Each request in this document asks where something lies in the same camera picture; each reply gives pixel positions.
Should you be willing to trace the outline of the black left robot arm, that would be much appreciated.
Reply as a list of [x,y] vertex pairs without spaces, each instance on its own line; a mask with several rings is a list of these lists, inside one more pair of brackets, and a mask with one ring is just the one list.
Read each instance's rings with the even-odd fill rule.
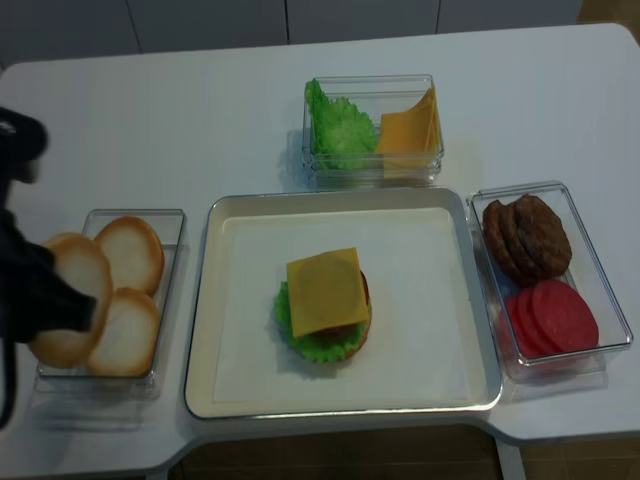
[[48,300],[56,277],[53,255],[25,239],[7,202],[14,181],[35,181],[35,164],[47,145],[41,122],[1,109],[1,335],[18,343],[33,341],[46,328],[35,304]]

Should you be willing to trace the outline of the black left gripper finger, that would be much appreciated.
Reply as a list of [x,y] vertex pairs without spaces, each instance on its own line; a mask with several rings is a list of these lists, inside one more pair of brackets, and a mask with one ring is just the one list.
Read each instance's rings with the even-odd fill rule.
[[53,330],[89,331],[97,306],[95,297],[79,292],[52,272],[33,274],[28,285],[30,334]]
[[54,254],[42,245],[25,241],[22,258],[24,269],[30,273],[53,272],[55,269]]

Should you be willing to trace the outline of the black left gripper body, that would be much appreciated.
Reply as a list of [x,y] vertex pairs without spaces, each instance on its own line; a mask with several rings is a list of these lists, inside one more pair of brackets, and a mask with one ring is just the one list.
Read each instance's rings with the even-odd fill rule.
[[34,263],[15,216],[1,210],[1,333],[17,343],[30,343],[36,335]]

